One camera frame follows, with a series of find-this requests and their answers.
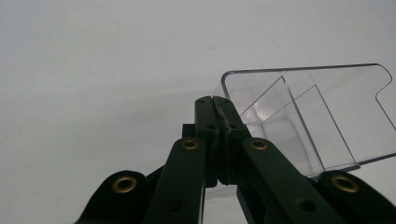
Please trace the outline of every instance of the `white wall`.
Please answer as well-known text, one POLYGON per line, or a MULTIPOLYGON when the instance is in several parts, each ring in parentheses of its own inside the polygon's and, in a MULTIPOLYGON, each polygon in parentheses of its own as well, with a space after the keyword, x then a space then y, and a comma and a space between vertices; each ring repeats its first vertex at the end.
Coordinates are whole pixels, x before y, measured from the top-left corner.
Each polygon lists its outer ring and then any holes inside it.
MULTIPOLYGON (((228 70, 381 63, 395 75, 395 11, 394 1, 0 1, 0 222, 72 223, 109 175, 154 171, 228 70)), ((353 174, 396 203, 395 168, 353 174)), ((206 223, 245 221, 226 204, 209 202, 206 223)))

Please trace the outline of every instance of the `metal grommet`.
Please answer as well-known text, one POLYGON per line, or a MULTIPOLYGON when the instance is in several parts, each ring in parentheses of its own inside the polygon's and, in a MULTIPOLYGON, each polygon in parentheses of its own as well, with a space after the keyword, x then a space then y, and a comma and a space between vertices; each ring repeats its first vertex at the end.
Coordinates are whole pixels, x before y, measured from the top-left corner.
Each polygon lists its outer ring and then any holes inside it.
POLYGON ((116 193, 128 193, 136 187, 136 184, 137 181, 135 178, 124 175, 114 181, 112 188, 116 193))
POLYGON ((198 143, 192 140, 186 140, 181 143, 181 147, 184 149, 196 149, 198 148, 198 143))
POLYGON ((356 193, 359 191, 359 185, 344 175, 335 175, 332 177, 331 181, 332 184, 335 185, 338 189, 345 192, 356 193))
POLYGON ((250 146, 254 149, 263 150, 268 147, 268 145, 261 139, 254 139, 250 142, 250 146))

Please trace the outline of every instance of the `transparent plastic tray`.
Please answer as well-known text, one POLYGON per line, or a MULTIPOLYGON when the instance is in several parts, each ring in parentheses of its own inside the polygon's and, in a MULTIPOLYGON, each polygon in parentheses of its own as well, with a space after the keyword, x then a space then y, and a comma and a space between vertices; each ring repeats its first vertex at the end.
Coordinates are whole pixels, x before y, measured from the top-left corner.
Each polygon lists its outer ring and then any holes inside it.
POLYGON ((312 177, 396 155, 391 81, 379 64, 231 71, 215 95, 312 177))

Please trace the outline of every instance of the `clear plastic container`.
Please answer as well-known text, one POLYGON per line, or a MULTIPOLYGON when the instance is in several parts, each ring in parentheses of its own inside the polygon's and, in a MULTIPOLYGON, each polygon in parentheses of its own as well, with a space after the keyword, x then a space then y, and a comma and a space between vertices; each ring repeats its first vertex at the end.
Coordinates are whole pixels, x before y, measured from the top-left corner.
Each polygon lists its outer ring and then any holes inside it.
POLYGON ((215 95, 313 177, 396 155, 394 100, 381 94, 391 81, 379 64, 231 71, 215 95))

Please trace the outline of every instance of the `hole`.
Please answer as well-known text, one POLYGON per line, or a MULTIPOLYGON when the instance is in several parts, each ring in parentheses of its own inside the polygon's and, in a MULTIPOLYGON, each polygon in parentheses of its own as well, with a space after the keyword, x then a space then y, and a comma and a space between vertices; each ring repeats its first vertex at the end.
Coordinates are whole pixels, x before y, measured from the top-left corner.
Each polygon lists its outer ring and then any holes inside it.
POLYGON ((359 185, 344 175, 335 175, 331 181, 338 189, 345 192, 356 193, 359 191, 359 185))
POLYGON ((261 150, 266 149, 268 147, 267 144, 262 140, 253 140, 250 142, 250 146, 255 149, 261 149, 261 150))
POLYGON ((136 187, 137 181, 135 178, 125 175, 114 181, 112 188, 116 193, 127 193, 136 187))
POLYGON ((183 207, 183 202, 180 199, 172 199, 166 203, 166 210, 169 213, 175 213, 177 211, 180 211, 182 207, 183 207))
POLYGON ((297 200, 296 203, 305 212, 315 212, 317 210, 317 206, 307 199, 297 200))
POLYGON ((196 149, 198 147, 198 143, 192 140, 187 140, 181 143, 181 146, 184 149, 196 149))

